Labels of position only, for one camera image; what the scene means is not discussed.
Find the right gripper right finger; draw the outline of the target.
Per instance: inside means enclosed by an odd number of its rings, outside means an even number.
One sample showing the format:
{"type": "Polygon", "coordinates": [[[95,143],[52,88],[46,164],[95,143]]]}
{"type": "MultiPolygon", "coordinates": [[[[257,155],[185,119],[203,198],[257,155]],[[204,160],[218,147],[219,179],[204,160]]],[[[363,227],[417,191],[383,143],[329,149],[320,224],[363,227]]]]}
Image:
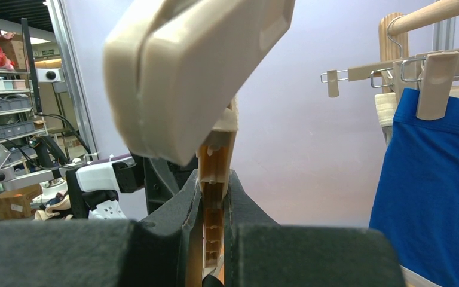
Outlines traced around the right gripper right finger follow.
{"type": "Polygon", "coordinates": [[[395,250],[377,230],[281,225],[235,171],[224,199],[226,286],[405,286],[395,250]]]}

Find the grey white underwear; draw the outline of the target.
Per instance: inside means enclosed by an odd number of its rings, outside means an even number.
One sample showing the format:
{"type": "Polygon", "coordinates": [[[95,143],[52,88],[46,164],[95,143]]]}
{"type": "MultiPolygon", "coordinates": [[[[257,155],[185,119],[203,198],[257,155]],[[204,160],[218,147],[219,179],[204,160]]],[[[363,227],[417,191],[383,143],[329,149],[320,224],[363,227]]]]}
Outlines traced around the grey white underwear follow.
{"type": "Polygon", "coordinates": [[[374,102],[378,122],[384,135],[385,144],[386,146],[389,146],[393,135],[393,117],[398,106],[396,94],[394,92],[376,94],[374,102]]]}

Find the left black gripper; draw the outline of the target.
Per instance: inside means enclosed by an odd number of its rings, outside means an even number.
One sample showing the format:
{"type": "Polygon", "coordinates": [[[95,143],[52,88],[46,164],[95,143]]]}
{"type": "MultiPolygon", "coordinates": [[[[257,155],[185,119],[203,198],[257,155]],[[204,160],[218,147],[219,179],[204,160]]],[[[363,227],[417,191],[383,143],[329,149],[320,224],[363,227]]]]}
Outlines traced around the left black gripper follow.
{"type": "Polygon", "coordinates": [[[112,168],[122,193],[145,190],[150,214],[183,188],[192,171],[198,168],[198,159],[193,157],[186,166],[179,166],[160,158],[132,156],[114,162],[112,168]]]}

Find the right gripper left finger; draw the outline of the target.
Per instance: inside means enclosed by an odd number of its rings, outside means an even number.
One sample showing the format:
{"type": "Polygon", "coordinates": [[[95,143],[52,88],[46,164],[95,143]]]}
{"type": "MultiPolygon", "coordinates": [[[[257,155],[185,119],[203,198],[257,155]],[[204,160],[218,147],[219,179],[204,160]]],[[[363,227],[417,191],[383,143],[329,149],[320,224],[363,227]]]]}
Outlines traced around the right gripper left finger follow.
{"type": "Polygon", "coordinates": [[[0,222],[0,286],[201,286],[198,171],[142,221],[0,222]]]}

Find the beige hanger with black underwear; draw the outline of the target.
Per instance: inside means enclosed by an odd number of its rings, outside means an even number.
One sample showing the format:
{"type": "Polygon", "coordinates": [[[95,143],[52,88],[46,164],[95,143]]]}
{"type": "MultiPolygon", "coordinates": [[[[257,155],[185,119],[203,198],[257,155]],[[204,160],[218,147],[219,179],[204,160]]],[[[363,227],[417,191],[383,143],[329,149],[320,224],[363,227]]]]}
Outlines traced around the beige hanger with black underwear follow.
{"type": "Polygon", "coordinates": [[[236,94],[288,31],[293,1],[134,1],[103,52],[106,94],[131,153],[198,158],[199,222],[178,286],[200,286],[223,246],[236,94]]]}

